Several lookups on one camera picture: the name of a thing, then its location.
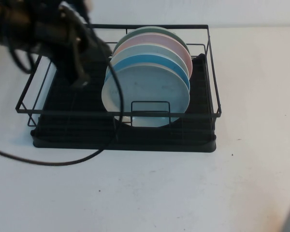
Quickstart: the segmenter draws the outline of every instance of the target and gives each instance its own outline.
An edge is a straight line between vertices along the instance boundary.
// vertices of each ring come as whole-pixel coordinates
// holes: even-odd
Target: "plate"
[[[151,53],[151,54],[157,54],[157,55],[163,55],[171,60],[173,60],[175,63],[177,63],[187,74],[187,77],[189,76],[188,68],[186,64],[184,63],[183,59],[173,52],[171,49],[154,43],[144,43],[139,44],[135,46],[128,47],[121,52],[119,52],[116,56],[114,56],[111,60],[112,65],[116,65],[119,61],[121,61],[124,58],[131,57],[137,54],[144,54],[144,53]]]
[[[141,27],[138,28],[134,31],[129,32],[127,35],[125,35],[121,40],[119,40],[119,42],[116,44],[115,48],[114,48],[114,52],[117,50],[117,48],[122,45],[126,40],[132,38],[133,36],[139,35],[139,34],[143,34],[143,33],[161,33],[164,35],[168,35],[170,37],[172,37],[173,39],[177,40],[181,45],[183,45],[183,47],[189,52],[189,49],[186,45],[186,43],[179,38],[175,33],[170,32],[169,30],[165,29],[165,28],[161,28],[161,27],[154,27],[154,26],[150,26],[150,27]]]
[[[188,68],[188,77],[191,77],[192,61],[189,52],[178,41],[167,35],[162,35],[159,33],[143,33],[141,35],[134,36],[120,45],[113,55],[116,56],[119,52],[128,47],[146,43],[163,45],[178,54]]]
[[[180,78],[185,82],[188,89],[190,90],[190,82],[185,71],[177,63],[167,58],[166,56],[157,55],[157,54],[139,54],[139,55],[125,58],[119,61],[113,67],[114,67],[114,70],[118,72],[130,65],[138,64],[138,63],[153,63],[153,64],[159,64],[166,68],[169,68],[170,70],[174,71],[178,76],[180,76]],[[105,76],[104,82],[106,82],[110,76],[111,76],[111,72],[108,72]]]
[[[131,112],[132,101],[168,101],[171,113],[184,113],[189,105],[189,90],[172,70],[155,64],[138,64],[117,72],[124,96],[124,111]],[[118,112],[119,94],[113,78],[102,89],[102,102],[109,112]],[[134,111],[167,111],[167,103],[134,103]],[[169,124],[168,117],[133,117],[134,127],[161,127]]]

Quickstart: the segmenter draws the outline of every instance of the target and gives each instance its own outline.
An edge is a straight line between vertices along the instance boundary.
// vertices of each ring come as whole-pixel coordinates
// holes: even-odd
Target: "dish rack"
[[[93,25],[96,29],[122,29],[128,33],[145,25]],[[221,116],[221,106],[214,69],[212,47],[208,25],[157,25],[166,29],[205,30],[206,43],[188,43],[189,47],[198,46],[201,54],[193,55],[193,74],[190,79],[190,104],[185,113],[169,111],[134,111],[124,116],[131,122],[123,123],[119,133],[107,149],[110,150],[141,150],[141,151],[183,151],[213,152],[216,149],[215,122]],[[119,112],[107,112],[101,100],[101,91],[105,79],[106,63],[91,63],[84,69],[91,76],[91,82],[84,89],[76,91],[64,76],[56,71],[42,109],[36,109],[41,90],[48,77],[49,64],[41,88],[32,108],[27,108],[24,98],[35,77],[31,74],[19,98],[16,111],[28,114],[28,126],[35,147],[48,148],[84,148],[99,149],[113,136]],[[213,99],[217,102],[214,110]],[[168,117],[169,124],[158,128],[132,127],[134,116]],[[171,117],[179,119],[171,123]]]

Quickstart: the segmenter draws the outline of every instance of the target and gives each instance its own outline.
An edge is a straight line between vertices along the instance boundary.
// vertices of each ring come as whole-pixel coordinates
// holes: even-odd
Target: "white background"
[[[96,1],[93,18],[290,24],[290,1],[204,1],[209,15],[203,16],[201,9],[176,13],[194,12],[194,1],[170,2]],[[290,210],[290,28],[212,27],[210,33],[223,110],[214,153],[106,151],[64,168],[0,157],[0,232],[279,231]],[[46,67],[43,60],[38,76]],[[15,111],[27,78],[0,47],[0,149],[48,161],[91,153],[32,146],[28,118]],[[32,103],[31,95],[27,101]]]
[[[290,0],[94,0],[93,23],[289,25]]]

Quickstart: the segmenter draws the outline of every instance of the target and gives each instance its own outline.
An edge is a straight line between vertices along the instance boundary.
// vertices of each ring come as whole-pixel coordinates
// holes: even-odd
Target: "wire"
[[[123,118],[123,113],[124,113],[124,98],[123,98],[123,93],[122,93],[122,89],[118,80],[118,77],[116,75],[116,72],[109,60],[109,58],[107,57],[107,55],[105,54],[102,45],[100,43],[100,41],[98,40],[98,37],[95,35],[94,31],[93,31],[93,26],[90,24],[90,20],[89,17],[86,15],[84,17],[85,21],[87,22],[87,24],[90,27],[91,30],[91,34],[92,34],[92,39],[94,40],[94,42],[97,44],[100,52],[103,54],[105,61],[107,62],[108,67],[110,68],[110,71],[112,73],[112,76],[114,78],[116,87],[118,89],[118,93],[119,93],[119,99],[120,99],[120,114],[119,114],[119,122],[118,122],[118,126],[116,127],[114,136],[110,139],[109,142],[107,142],[104,146],[102,146],[102,148],[100,148],[99,150],[97,150],[96,152],[94,152],[93,154],[84,157],[82,159],[78,159],[78,160],[74,160],[74,161],[68,161],[68,162],[43,162],[43,161],[36,161],[36,160],[30,160],[30,159],[25,159],[25,158],[21,158],[21,157],[17,157],[14,155],[10,155],[8,153],[5,153],[3,151],[0,151],[0,156],[12,159],[12,160],[17,160],[20,162],[24,162],[24,163],[30,163],[30,164],[35,164],[35,165],[42,165],[42,166],[69,166],[69,165],[74,165],[74,164],[78,164],[78,163],[82,163],[85,162],[89,159],[94,158],[95,156],[97,156],[98,154],[100,154],[102,151],[104,151],[112,142],[113,140],[116,138],[119,129],[121,127],[122,124],[122,118]]]
[[[27,69],[23,63],[20,61],[20,58],[18,57],[17,53],[15,52],[15,48],[12,44],[11,41],[11,36],[10,36],[10,30],[9,30],[9,24],[10,24],[10,19],[11,19],[11,13],[9,11],[6,12],[7,16],[6,16],[6,21],[5,23],[2,25],[2,34],[3,34],[3,39],[4,39],[4,43],[6,45],[6,47],[8,48],[11,57],[14,61],[14,63],[17,65],[17,67],[23,71],[26,74],[31,74],[35,69],[34,69],[34,61],[33,61],[33,57],[30,53],[30,48],[27,50],[27,58],[29,61],[29,65],[30,68]]]

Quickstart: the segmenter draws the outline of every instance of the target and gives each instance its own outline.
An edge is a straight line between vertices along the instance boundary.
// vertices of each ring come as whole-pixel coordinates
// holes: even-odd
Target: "white plate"
[[[111,60],[112,65],[116,65],[118,62],[123,60],[124,58],[131,57],[137,54],[144,54],[144,53],[151,53],[151,54],[158,54],[158,55],[163,55],[171,60],[173,60],[175,63],[177,63],[187,74],[187,77],[189,76],[188,68],[183,59],[176,54],[174,51],[171,49],[162,46],[160,44],[155,44],[155,43],[143,43],[140,45],[135,45],[128,47],[121,52],[119,52],[116,56],[114,56]],[[105,76],[108,74],[110,71],[109,67],[106,69]]]
[[[124,95],[124,111],[131,112],[133,101],[168,101],[171,113],[184,113],[189,105],[189,90],[172,70],[156,64],[138,64],[117,72]],[[102,102],[109,112],[118,112],[119,94],[114,79],[108,78],[102,89]],[[167,103],[134,103],[134,111],[168,111]],[[133,117],[134,127],[161,127],[168,117]]]

